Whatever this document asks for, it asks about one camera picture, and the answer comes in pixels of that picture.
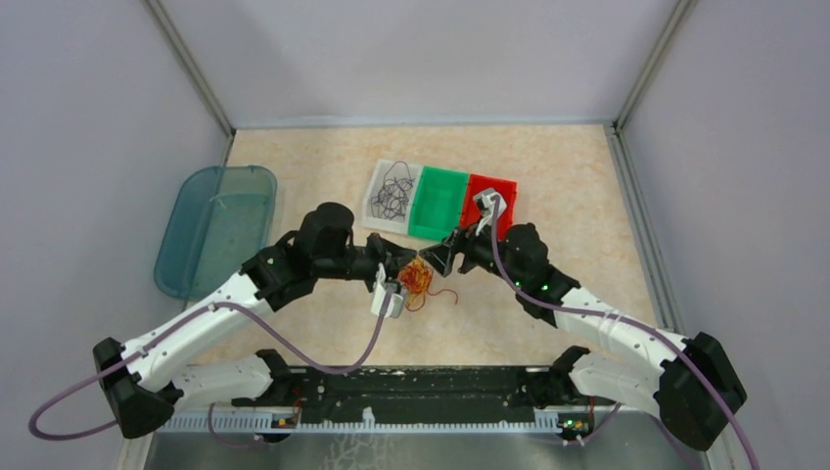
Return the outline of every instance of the metal frame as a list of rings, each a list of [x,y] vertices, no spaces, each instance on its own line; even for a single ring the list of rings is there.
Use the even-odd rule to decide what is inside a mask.
[[[236,128],[231,125],[228,116],[219,104],[219,100],[205,79],[205,75],[196,64],[193,54],[190,53],[187,44],[185,44],[184,39],[182,39],[178,29],[176,29],[175,24],[170,19],[167,9],[161,4],[161,0],[141,0],[141,3],[147,8],[147,12],[159,28],[159,32],[164,37],[167,46],[170,48],[170,52],[172,52],[185,74],[187,74],[188,79],[190,79],[191,84],[196,89],[196,93],[202,99],[202,103],[205,104],[207,111],[216,120],[222,132],[229,139],[233,139],[234,134],[236,134]]]
[[[226,164],[233,146],[236,128],[231,124],[222,109],[161,0],[142,0],[142,3],[156,22],[172,54],[187,74],[208,112],[227,135],[227,147],[222,162]],[[663,328],[673,329],[677,332],[684,331],[682,320],[666,272],[665,262],[651,225],[651,218],[637,177],[635,164],[625,140],[625,129],[643,96],[647,93],[660,65],[665,60],[678,30],[689,18],[696,4],[697,0],[677,0],[674,10],[629,92],[620,114],[613,121],[603,124],[618,181],[621,185],[625,208],[631,222],[637,252],[643,265],[646,285],[657,313],[658,323]],[[124,441],[116,468],[119,470],[143,469],[151,450],[152,438],[152,436],[146,436],[139,440]],[[722,443],[715,444],[708,453],[708,467],[717,465],[718,462],[730,460],[729,455],[735,447],[729,446],[727,439],[721,438],[721,441]]]
[[[641,70],[640,74],[637,76],[637,81],[634,82],[634,87],[631,88],[631,91],[628,93],[628,97],[625,99],[625,103],[622,104],[620,115],[614,120],[615,130],[619,132],[625,130],[625,127],[628,125],[634,110],[636,110],[637,106],[640,104],[640,101],[642,101],[646,90],[657,74],[657,70],[666,58],[671,45],[674,43],[674,39],[677,37],[677,32],[689,18],[697,3],[698,0],[677,0],[676,5],[674,5],[674,10],[669,16],[669,21],[660,33],[660,37],[657,39],[657,43],[651,50],[651,54],[649,54],[646,65],[643,66],[643,70]]]

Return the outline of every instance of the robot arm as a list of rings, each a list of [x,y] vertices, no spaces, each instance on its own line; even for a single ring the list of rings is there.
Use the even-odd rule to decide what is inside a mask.
[[[493,254],[492,230],[484,229],[501,215],[501,207],[499,214],[494,214],[495,198],[500,196],[493,190],[477,195],[482,218],[473,225],[456,227],[441,243],[422,250],[421,257],[442,276],[452,272],[455,257],[460,254],[463,261],[459,273],[479,267],[501,277]],[[593,310],[586,312],[590,314],[554,310],[517,294],[516,300],[525,312],[578,334],[619,359],[571,347],[551,366],[554,379],[569,384],[570,390],[563,391],[564,395],[579,393],[632,405],[660,418],[690,447],[705,450],[712,445],[727,418],[676,353],[630,324],[642,322],[597,299],[553,266],[547,258],[547,246],[532,223],[511,226],[504,240],[495,245],[504,271],[517,290],[564,309]],[[665,330],[659,333],[704,372],[732,412],[746,401],[746,392],[715,338],[705,333],[694,339]]]
[[[324,203],[305,216],[300,230],[259,251],[216,291],[164,325],[124,343],[112,338],[99,343],[93,349],[98,370],[139,354],[101,380],[121,433],[128,439],[143,436],[188,407],[286,392],[276,389],[291,372],[273,351],[233,363],[187,365],[247,324],[230,303],[262,317],[310,294],[317,279],[359,280],[374,292],[374,313],[398,316],[407,293],[394,279],[415,251],[377,233],[365,247],[355,247],[352,224],[349,209]],[[163,341],[149,348],[159,337]]]

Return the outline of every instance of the green tray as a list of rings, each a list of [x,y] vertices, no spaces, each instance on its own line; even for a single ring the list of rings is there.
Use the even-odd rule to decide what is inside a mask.
[[[470,173],[424,166],[409,217],[409,235],[441,240],[461,221]]]

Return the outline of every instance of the white wall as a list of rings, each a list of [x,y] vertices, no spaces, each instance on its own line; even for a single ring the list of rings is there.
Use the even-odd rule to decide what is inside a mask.
[[[113,468],[118,431],[53,444],[26,421],[94,373],[95,343],[179,309],[153,265],[179,185],[220,162],[224,136],[141,2],[0,10],[0,466]],[[111,419],[95,386],[42,425]]]
[[[763,468],[827,468],[830,3],[702,0],[626,132],[692,332]]]
[[[162,2],[265,127],[615,118],[676,0]]]

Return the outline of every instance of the marble surface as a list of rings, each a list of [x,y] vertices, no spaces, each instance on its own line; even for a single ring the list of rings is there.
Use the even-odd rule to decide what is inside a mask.
[[[340,202],[359,220],[359,208],[377,159],[476,172],[518,183],[516,223],[533,222],[549,259],[594,294],[651,324],[655,315],[634,246],[604,130],[599,125],[436,126],[243,130],[229,165],[263,165],[277,177],[271,231],[276,241],[299,228],[325,201]],[[355,243],[369,230],[355,223]],[[411,248],[433,242],[383,233]],[[501,280],[474,270],[436,276],[417,312],[387,320],[367,364],[549,364],[582,339],[532,319]],[[311,296],[267,321],[296,346],[328,364],[351,364],[366,347],[377,317],[362,283],[320,281]],[[200,358],[239,358],[274,348],[300,361],[249,325]]]

